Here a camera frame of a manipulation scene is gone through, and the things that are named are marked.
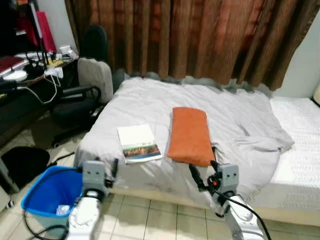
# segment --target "black bag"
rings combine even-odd
[[[8,176],[21,189],[47,169],[50,159],[48,151],[28,146],[17,146],[2,155]]]

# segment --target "trash bin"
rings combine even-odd
[[[21,202],[21,207],[32,214],[43,228],[66,225],[77,197],[82,193],[82,173],[74,167],[52,166],[35,182]],[[57,215],[59,205],[69,205],[69,211]],[[49,231],[52,236],[62,236],[63,229]]]

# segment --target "chair backrest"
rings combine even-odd
[[[79,58],[78,79],[80,86],[91,85],[100,89],[102,104],[107,103],[114,94],[111,69],[103,61]]]
[[[90,25],[83,36],[80,56],[87,59],[108,62],[108,37],[99,25]]]

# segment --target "desk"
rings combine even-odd
[[[78,85],[77,61],[65,64],[63,79],[60,81],[63,89]],[[43,100],[50,99],[54,94],[53,85],[44,77],[30,78],[28,86]],[[43,106],[29,92],[21,91],[0,99],[0,148],[10,141],[27,125],[34,122],[47,111],[49,106]]]

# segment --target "white cable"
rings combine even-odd
[[[20,90],[20,89],[25,89],[25,90],[28,90],[30,93],[32,93],[42,104],[49,104],[52,102],[52,100],[56,97],[57,95],[57,85],[56,85],[56,82],[54,80],[54,78],[51,76],[52,78],[52,81],[53,81],[53,85],[54,85],[54,95],[52,96],[52,98],[48,101],[42,101],[39,96],[34,92],[32,91],[30,88],[26,87],[26,86],[18,86],[17,89]]]

